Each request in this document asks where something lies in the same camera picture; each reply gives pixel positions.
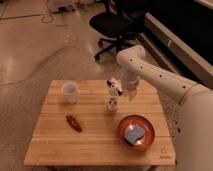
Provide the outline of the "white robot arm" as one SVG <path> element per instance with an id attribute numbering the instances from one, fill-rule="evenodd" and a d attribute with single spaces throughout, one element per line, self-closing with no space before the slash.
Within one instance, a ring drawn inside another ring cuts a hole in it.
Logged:
<path id="1" fill-rule="evenodd" d="M 122 86 L 133 91 L 142 78 L 181 106 L 176 137 L 176 171 L 213 171 L 213 90 L 147 63 L 143 46 L 117 54 Z"/>

